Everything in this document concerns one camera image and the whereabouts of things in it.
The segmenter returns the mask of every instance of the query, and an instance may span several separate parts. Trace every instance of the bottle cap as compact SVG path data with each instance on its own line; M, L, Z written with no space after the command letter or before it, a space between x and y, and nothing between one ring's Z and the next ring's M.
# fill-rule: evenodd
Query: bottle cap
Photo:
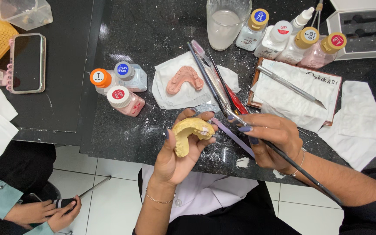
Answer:
M126 61L118 62L114 67L114 73L123 81L130 81L134 77L134 68Z
M313 11L314 8L308 8L307 10L304 10L297 16L295 19L295 23L297 23L299 26L304 26L307 24L307 22L313 17Z
M111 74L105 69L94 69L89 75L89 79L99 88L106 88L111 84Z
M265 28L265 25L268 23L269 13L264 9L256 9L250 15L249 20L247 21L247 26L249 29L254 31L261 31Z
M285 20L278 21L272 28L269 36L275 42L285 41L292 33L292 25Z
M319 38L318 30L313 27L305 27L297 36L295 36L294 42L300 49L307 49L317 42Z
M107 99L114 108L124 108L130 104L132 96L127 88L114 86L108 90Z
M334 32L329 34L320 42L321 50L326 54L334 54L346 46L346 37L342 33Z

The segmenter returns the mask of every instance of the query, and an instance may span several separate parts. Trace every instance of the forearm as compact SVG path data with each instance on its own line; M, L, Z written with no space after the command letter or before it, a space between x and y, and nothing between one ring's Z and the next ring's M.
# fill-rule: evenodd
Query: forearm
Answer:
M160 183L152 175L147 192L151 198L157 201L170 201L173 199L175 189L176 186ZM173 201L166 204L157 203L146 196L136 223L135 233L137 235L166 234L172 203Z
M376 201L376 180L358 171L308 152L302 168L342 200L344 206L361 206ZM297 172L296 179L318 189L300 172Z

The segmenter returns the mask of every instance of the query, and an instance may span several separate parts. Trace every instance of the blue label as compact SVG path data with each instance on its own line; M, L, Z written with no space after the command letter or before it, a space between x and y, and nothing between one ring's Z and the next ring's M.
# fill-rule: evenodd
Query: blue label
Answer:
M126 75L129 72L129 67L126 64L119 64L117 67L117 72L120 75Z
M263 11L258 11L255 13L255 19L258 22L262 22L266 19L266 14Z

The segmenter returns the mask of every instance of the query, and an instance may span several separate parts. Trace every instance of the woman's left hand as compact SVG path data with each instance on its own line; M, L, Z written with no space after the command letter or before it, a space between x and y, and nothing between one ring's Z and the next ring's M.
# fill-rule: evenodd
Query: woman's left hand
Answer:
M178 115L174 125L181 120L192 117L195 113L195 109L185 109ZM208 121L212 117L214 117L213 112L203 112L195 118ZM217 131L218 127L216 125L212 126L214 131ZM211 137L209 140L200 141L198 136L194 134L190 135L188 137L189 153L187 156L179 158L174 152L176 140L173 131L169 129L165 131L167 131L165 133L166 140L156 158L152 178L159 180L160 183L169 183L172 186L176 186L190 173L203 149L207 145L214 143L216 139Z

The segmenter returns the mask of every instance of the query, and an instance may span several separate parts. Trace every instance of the woman's right hand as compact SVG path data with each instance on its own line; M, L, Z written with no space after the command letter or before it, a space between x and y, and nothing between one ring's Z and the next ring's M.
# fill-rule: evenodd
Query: woman's right hand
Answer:
M53 232L58 232L65 227L68 227L74 219L78 216L79 211L81 210L82 204L81 204L81 199L79 198L78 195L74 197L76 199L75 201L72 201L69 203L67 206L62 208L60 211L56 212L50 219L47 221L49 224L50 228L52 229ZM65 213L72 209L74 205L76 204L76 207L69 212L67 215Z
M264 139L274 143L283 150L293 161L300 164L303 158L302 140L300 139L297 125L293 121L272 114L247 114L239 116L250 127L241 127L242 131L249 136L250 145L255 153L256 163L260 167L272 168L284 174L291 174L296 169L280 155L268 147ZM233 116L228 116L229 122L238 124Z

